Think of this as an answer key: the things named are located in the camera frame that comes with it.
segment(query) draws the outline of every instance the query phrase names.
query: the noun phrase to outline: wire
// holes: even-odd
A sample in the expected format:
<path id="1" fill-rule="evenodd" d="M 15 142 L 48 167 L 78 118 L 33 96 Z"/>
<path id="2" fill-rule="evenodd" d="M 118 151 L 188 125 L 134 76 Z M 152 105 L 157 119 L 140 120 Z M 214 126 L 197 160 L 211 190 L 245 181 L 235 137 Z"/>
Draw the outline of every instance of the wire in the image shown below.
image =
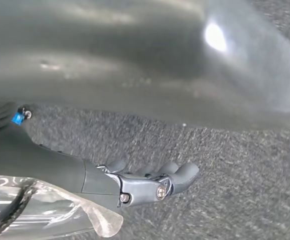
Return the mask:
<path id="1" fill-rule="evenodd" d="M 33 180 L 27 182 L 20 189 L 15 200 L 3 211 L 5 216 L 0 221 L 0 234 L 8 228 L 23 213 L 32 196 L 37 191 L 37 188 L 35 187 L 35 183 L 36 181 Z"/>

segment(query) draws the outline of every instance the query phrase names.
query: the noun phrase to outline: gray carpet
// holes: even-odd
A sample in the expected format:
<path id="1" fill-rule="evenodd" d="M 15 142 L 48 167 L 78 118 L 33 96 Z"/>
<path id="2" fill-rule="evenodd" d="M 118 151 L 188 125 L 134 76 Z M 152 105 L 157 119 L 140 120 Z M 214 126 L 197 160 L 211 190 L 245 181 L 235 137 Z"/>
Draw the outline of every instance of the gray carpet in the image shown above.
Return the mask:
<path id="1" fill-rule="evenodd" d="M 290 39 L 290 0 L 254 0 Z M 36 143 L 134 171 L 195 162 L 199 179 L 165 202 L 124 211 L 114 240 L 290 240 L 290 131 L 236 133 L 137 116 L 33 106 L 24 127 Z M 98 239 L 96 236 L 83 236 Z"/>

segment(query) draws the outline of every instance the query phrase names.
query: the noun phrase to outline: clear plastic wrap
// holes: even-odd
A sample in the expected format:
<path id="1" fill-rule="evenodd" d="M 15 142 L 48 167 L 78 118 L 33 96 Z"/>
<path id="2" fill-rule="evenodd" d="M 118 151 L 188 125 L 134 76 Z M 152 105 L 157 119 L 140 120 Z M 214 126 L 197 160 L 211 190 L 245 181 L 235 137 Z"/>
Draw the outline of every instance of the clear plastic wrap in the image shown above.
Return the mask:
<path id="1" fill-rule="evenodd" d="M 15 199 L 28 177 L 0 176 L 0 212 Z M 123 217 L 75 194 L 34 179 L 38 189 L 25 210 L 0 239 L 51 240 L 95 231 L 109 238 L 121 229 Z"/>

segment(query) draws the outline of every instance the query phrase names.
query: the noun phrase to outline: metal bracket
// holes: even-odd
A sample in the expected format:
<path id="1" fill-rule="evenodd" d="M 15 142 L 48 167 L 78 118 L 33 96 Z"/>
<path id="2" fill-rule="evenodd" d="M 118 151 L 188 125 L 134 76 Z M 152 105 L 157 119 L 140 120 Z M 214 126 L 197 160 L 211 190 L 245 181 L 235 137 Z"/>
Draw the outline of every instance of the metal bracket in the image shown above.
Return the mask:
<path id="1" fill-rule="evenodd" d="M 109 165 L 97 165 L 107 176 L 117 182 L 120 188 L 118 207 L 134 207 L 159 202 L 166 197 L 179 194 L 188 189 L 199 173 L 193 163 L 186 163 L 180 168 L 173 162 L 165 164 L 157 172 L 142 172 L 143 176 L 131 173 L 119 174 L 125 164 L 116 161 Z"/>

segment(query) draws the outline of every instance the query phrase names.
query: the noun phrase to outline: blue connector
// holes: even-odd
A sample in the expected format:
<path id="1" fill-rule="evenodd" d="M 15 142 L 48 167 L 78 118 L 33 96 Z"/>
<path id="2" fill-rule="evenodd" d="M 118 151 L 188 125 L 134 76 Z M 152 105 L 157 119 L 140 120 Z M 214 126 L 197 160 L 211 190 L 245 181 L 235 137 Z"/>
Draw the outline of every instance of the blue connector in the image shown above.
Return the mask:
<path id="1" fill-rule="evenodd" d="M 13 119 L 11 120 L 13 123 L 15 123 L 17 125 L 20 125 L 22 124 L 22 122 L 25 119 L 25 116 L 21 114 L 21 113 L 19 113 L 19 112 L 17 112 L 15 113 L 15 115 L 13 117 Z"/>

